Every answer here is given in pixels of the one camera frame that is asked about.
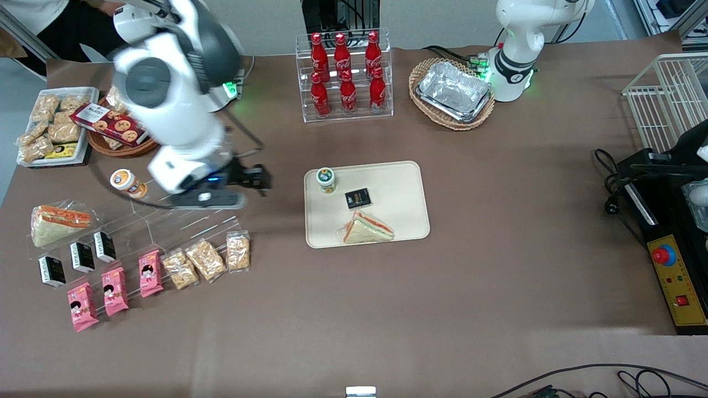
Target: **table surface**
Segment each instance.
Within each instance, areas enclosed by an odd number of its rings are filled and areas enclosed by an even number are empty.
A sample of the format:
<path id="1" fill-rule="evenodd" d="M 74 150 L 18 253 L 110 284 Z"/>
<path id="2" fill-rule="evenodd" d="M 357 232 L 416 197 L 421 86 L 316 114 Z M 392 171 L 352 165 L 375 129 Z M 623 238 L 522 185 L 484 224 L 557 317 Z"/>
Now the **table surface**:
<path id="1" fill-rule="evenodd" d="M 674 335 L 647 255 L 603 212 L 605 174 L 591 160 L 596 147 L 618 159 L 638 150 L 620 91 L 656 55 L 679 51 L 671 34 L 547 46 L 524 95 L 471 132 L 433 124 L 408 97 L 407 76 L 429 52 L 395 50 L 393 118 L 307 125 L 292 57 L 259 57 L 229 107 L 267 144 L 248 160 L 275 177 L 267 198 L 249 192 L 238 212 L 253 238 L 251 272 L 161 293 L 80 334 L 65 294 L 27 261 L 30 211 L 111 193 L 88 167 L 18 168 L 0 209 L 0 391 L 332 397 L 375 385 L 381 397 L 485 397 L 593 362 L 705 380 L 708 338 Z M 110 65 L 50 69 L 50 86 L 106 89 L 111 75 Z M 403 160 L 421 167 L 427 238 L 307 246 L 308 170 Z M 91 158 L 104 174 L 127 166 L 138 176 L 148 161 Z M 607 369 L 537 385 L 551 383 L 624 394 Z"/>

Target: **wrapped sandwich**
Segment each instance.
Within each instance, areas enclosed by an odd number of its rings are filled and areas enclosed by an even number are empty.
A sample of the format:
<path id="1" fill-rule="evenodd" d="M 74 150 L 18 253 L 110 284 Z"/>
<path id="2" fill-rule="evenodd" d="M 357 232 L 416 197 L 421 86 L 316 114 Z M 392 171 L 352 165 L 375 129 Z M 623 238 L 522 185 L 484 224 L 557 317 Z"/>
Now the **wrapped sandwich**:
<path id="1" fill-rule="evenodd" d="M 354 217 L 346 225 L 344 243 L 372 243 L 390 241 L 394 230 L 383 222 L 362 211 L 354 212 Z"/>
<path id="2" fill-rule="evenodd" d="M 32 211 L 31 234 L 36 247 L 46 246 L 89 227 L 92 216 L 85 212 L 41 205 Z"/>

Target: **wicker basket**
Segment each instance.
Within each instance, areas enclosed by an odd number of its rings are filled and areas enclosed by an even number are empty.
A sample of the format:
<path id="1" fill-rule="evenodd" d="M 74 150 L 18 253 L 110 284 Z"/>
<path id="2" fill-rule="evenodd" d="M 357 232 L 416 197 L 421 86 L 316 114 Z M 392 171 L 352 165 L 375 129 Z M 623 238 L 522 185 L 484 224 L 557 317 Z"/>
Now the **wicker basket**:
<path id="1" fill-rule="evenodd" d="M 421 62 L 418 64 L 417 67 L 413 68 L 413 71 L 411 72 L 411 75 L 408 77 L 408 93 L 411 96 L 411 99 L 413 100 L 413 103 L 416 104 L 416 106 L 425 113 L 426 116 L 428 116 L 433 122 L 445 126 L 451 130 L 455 131 L 466 131 L 466 130 L 472 130 L 473 128 L 479 126 L 482 124 L 482 122 L 489 117 L 489 114 L 491 113 L 492 109 L 494 109 L 494 96 L 489 99 L 487 104 L 482 108 L 482 110 L 479 112 L 477 115 L 476 119 L 472 123 L 461 123 L 452 118 L 452 116 L 448 115 L 447 113 L 442 112 L 441 110 L 437 109 L 436 107 L 432 106 L 431 104 L 421 100 L 418 95 L 416 95 L 416 86 L 418 83 L 423 80 L 423 77 L 426 76 L 428 73 L 428 70 L 430 70 L 430 67 L 433 66 L 433 64 L 437 62 L 450 62 L 456 67 L 459 68 L 459 70 L 473 74 L 473 71 L 464 66 L 463 64 L 460 64 L 457 61 L 452 61 L 451 59 L 444 59 L 444 58 L 431 58 L 427 59 L 426 61 Z"/>
<path id="2" fill-rule="evenodd" d="M 106 102 L 105 97 L 102 97 L 98 104 L 100 106 L 103 106 L 104 108 L 110 108 L 110 105 L 108 105 L 108 103 Z M 147 140 L 145 140 L 145 142 L 138 145 L 137 147 L 127 147 L 124 145 L 114 150 L 108 146 L 108 143 L 103 139 L 103 136 L 98 134 L 97 132 L 87 130 L 86 136 L 88 137 L 88 143 L 95 151 L 100 152 L 104 155 L 108 155 L 110 157 L 138 157 L 150 152 L 151 150 L 159 146 L 157 144 L 157 141 L 153 140 L 152 138 L 148 138 Z"/>

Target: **coca-cola bottle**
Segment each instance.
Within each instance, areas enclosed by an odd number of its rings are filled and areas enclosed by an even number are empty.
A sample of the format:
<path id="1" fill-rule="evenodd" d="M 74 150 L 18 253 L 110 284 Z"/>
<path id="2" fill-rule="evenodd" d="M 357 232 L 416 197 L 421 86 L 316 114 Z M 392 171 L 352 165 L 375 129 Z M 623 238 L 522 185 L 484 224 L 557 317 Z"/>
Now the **coca-cola bottle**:
<path id="1" fill-rule="evenodd" d="M 310 89 L 314 109 L 317 111 L 318 118 L 326 118 L 329 116 L 329 99 L 327 99 L 327 88 L 322 84 L 322 75 L 318 72 L 312 72 L 312 88 Z"/>
<path id="2" fill-rule="evenodd" d="M 371 80 L 375 68 L 381 67 L 381 49 L 379 48 L 379 33 L 369 32 L 369 47 L 366 47 L 366 78 Z"/>
<path id="3" fill-rule="evenodd" d="M 329 81 L 329 59 L 327 59 L 327 51 L 322 47 L 322 35 L 315 32 L 312 33 L 312 67 L 314 71 L 319 73 L 322 83 Z"/>
<path id="4" fill-rule="evenodd" d="M 347 48 L 347 37 L 344 33 L 337 33 L 334 42 L 337 44 L 337 47 L 334 49 L 334 62 L 337 68 L 337 76 L 339 76 L 339 79 L 341 80 L 343 71 L 348 70 L 351 72 L 352 57 L 349 54 L 349 49 Z"/>
<path id="5" fill-rule="evenodd" d="M 371 73 L 373 80 L 369 87 L 369 94 L 371 95 L 369 105 L 373 113 L 383 113 L 386 107 L 386 83 L 383 79 L 384 70 L 379 65 L 379 67 L 375 68 Z"/>
<path id="6" fill-rule="evenodd" d="M 356 114 L 356 87 L 352 83 L 352 71 L 343 70 L 341 79 L 342 86 L 339 90 L 342 97 L 342 113 L 353 116 Z"/>

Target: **red emergency stop button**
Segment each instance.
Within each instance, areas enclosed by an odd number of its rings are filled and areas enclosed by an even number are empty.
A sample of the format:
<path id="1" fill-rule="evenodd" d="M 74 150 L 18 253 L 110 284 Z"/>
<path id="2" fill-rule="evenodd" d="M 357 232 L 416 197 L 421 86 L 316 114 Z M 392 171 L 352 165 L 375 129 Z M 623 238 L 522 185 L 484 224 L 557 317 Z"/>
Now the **red emergency stop button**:
<path id="1" fill-rule="evenodd" d="M 679 307 L 683 307 L 684 305 L 688 305 L 688 297 L 676 296 L 676 305 Z"/>
<path id="2" fill-rule="evenodd" d="M 676 252 L 669 245 L 662 244 L 651 252 L 654 261 L 670 267 L 676 263 Z"/>

